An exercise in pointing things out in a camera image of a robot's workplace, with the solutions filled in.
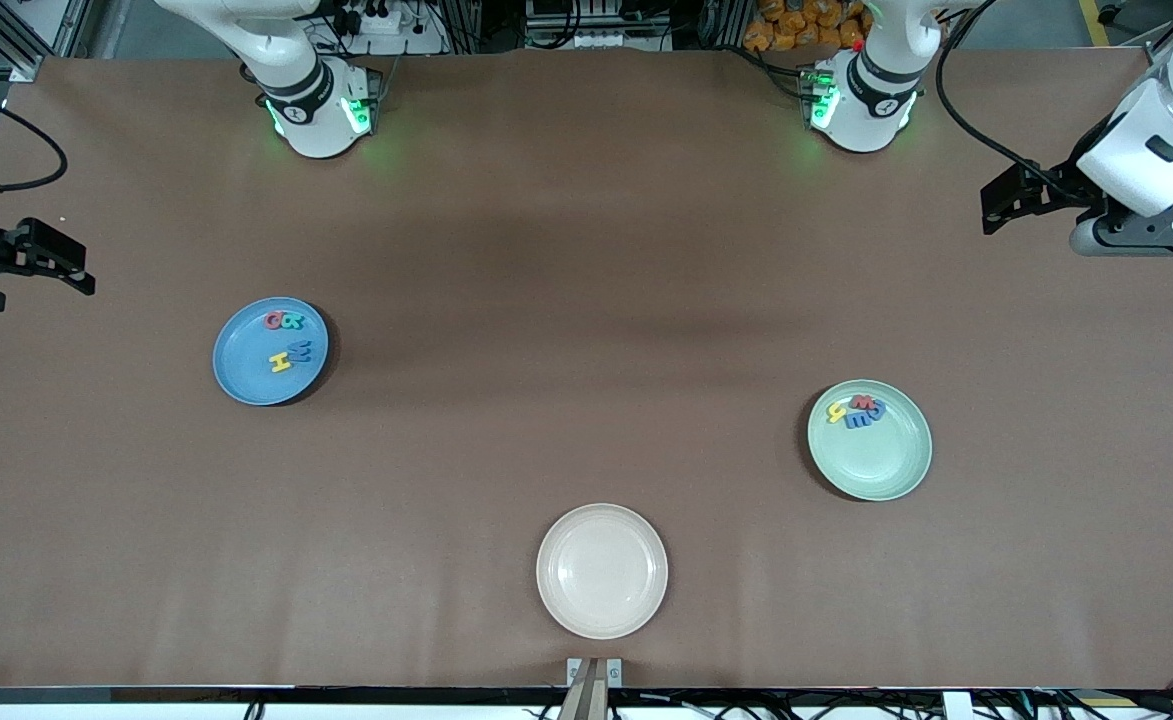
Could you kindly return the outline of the brown table cover mat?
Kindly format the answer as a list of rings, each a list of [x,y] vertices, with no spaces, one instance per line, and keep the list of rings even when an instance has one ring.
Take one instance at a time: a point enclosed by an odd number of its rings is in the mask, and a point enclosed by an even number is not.
[[[733,56],[412,57],[326,161],[253,96],[221,60],[11,91],[69,170],[0,224],[99,284],[0,278],[0,685],[1173,679],[1173,258],[1074,254],[1074,210],[983,235],[1006,161],[934,94],[852,155]],[[240,405],[213,344],[278,296],[333,359]],[[852,379],[933,429],[906,497],[807,451]],[[536,587],[586,503],[667,551],[615,641]]]

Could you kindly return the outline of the beige plate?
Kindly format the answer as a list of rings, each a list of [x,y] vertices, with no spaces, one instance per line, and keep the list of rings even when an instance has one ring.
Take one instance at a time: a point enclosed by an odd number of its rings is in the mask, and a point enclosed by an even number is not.
[[[667,596],[667,548],[649,519],[617,503],[586,503],[560,516],[537,548],[542,605],[590,641],[645,626]]]

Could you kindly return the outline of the green plate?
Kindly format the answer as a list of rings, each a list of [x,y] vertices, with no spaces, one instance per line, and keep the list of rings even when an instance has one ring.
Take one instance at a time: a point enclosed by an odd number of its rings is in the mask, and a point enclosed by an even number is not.
[[[886,415],[870,427],[847,429],[845,420],[830,424],[827,407],[870,395],[887,405]],[[891,383],[852,379],[833,383],[816,398],[804,439],[816,469],[850,498],[888,502],[914,493],[933,469],[933,429],[923,410]]]

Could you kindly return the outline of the orange packaged goods pile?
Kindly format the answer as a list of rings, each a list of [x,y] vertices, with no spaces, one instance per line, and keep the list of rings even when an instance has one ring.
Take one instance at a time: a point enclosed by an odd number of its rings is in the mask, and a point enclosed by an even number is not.
[[[860,50],[873,23],[862,0],[752,0],[741,45],[751,53],[815,45]]]

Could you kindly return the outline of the white power strip with plugs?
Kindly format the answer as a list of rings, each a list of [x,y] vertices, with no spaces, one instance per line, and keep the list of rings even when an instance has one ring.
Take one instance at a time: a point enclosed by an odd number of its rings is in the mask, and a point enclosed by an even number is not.
[[[430,0],[325,0],[335,50],[359,56],[443,55],[452,38]]]

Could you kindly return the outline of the white electronics box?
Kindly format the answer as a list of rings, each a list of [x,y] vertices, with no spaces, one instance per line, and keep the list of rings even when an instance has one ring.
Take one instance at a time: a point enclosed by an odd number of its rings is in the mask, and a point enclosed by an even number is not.
[[[527,47],[663,50],[674,0],[521,0]]]

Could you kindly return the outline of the blue plate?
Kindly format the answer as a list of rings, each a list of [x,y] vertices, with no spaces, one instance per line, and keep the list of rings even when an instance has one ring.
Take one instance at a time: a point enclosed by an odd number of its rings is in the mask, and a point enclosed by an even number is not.
[[[301,331],[267,331],[263,315],[272,310],[301,313]],[[311,364],[293,364],[292,369],[271,373],[269,356],[286,351],[292,342],[313,344]],[[213,378],[229,398],[240,405],[269,407],[290,405],[306,396],[321,381],[333,359],[333,333],[320,310],[294,297],[267,297],[230,315],[212,349]]]

